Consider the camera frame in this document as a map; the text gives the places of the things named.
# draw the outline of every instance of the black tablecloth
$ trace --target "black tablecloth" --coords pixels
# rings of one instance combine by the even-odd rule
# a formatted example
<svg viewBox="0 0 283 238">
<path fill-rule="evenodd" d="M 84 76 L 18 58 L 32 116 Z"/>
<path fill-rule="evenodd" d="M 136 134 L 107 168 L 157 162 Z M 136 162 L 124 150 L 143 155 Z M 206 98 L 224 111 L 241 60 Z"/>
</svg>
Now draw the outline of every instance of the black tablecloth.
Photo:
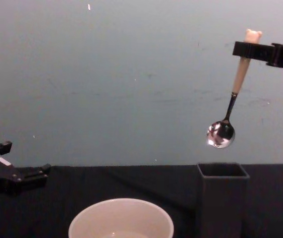
<svg viewBox="0 0 283 238">
<path fill-rule="evenodd" d="M 283 238 L 283 165 L 244 168 L 251 179 L 242 237 Z M 84 208 L 123 197 L 161 206 L 173 220 L 173 237 L 192 238 L 196 182 L 196 166 L 52 167 L 44 188 L 0 194 L 0 238 L 67 238 Z"/>
</svg>

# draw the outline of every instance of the spoon handle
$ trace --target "spoon handle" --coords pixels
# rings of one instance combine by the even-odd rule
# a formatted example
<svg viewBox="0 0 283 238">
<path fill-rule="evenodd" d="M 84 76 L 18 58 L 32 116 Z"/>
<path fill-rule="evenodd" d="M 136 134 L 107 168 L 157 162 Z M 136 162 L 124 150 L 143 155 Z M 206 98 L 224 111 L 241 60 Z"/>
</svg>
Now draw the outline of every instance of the spoon handle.
<svg viewBox="0 0 283 238">
<path fill-rule="evenodd" d="M 261 36 L 262 36 L 261 31 L 252 31 L 250 29 L 247 29 L 244 42 L 258 44 Z M 232 88 L 232 94 L 236 94 L 236 96 L 238 95 L 241 86 L 244 82 L 249 67 L 249 63 L 250 63 L 250 59 L 244 57 L 240 58 L 234 85 Z"/>
</svg>

